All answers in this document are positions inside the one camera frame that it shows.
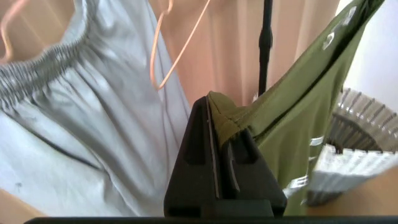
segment green garment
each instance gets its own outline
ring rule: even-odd
[[[252,105],[236,107],[221,93],[208,94],[220,145],[248,128],[288,197],[285,215],[305,214],[302,185],[322,149],[320,137],[326,133],[366,23],[382,2],[354,0]],[[320,138],[318,143],[310,144],[315,138]]]

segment elastic waistband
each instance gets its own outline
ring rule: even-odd
[[[0,66],[0,108],[12,107],[24,98],[40,91],[67,69],[78,55],[78,49],[85,43],[90,21],[95,13],[95,1],[75,1],[75,14],[58,44],[45,49],[32,60],[12,62]]]

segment laundry basket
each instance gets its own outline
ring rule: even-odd
[[[386,105],[345,89],[308,186],[321,205],[398,164],[398,117]]]

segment black pole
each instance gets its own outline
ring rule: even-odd
[[[272,17],[272,0],[264,0],[262,29],[259,39],[259,48],[260,48],[259,96],[262,95],[267,88],[269,52],[271,51],[272,47],[271,17]]]

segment beige curtain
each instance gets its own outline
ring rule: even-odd
[[[258,38],[263,0],[212,0],[177,65],[192,104],[210,90],[247,105],[258,89]],[[156,16],[166,0],[150,0]],[[175,0],[162,24],[162,35],[174,60],[197,21],[205,0]],[[334,17],[339,0],[275,0],[272,8],[274,46],[268,87],[273,85]]]

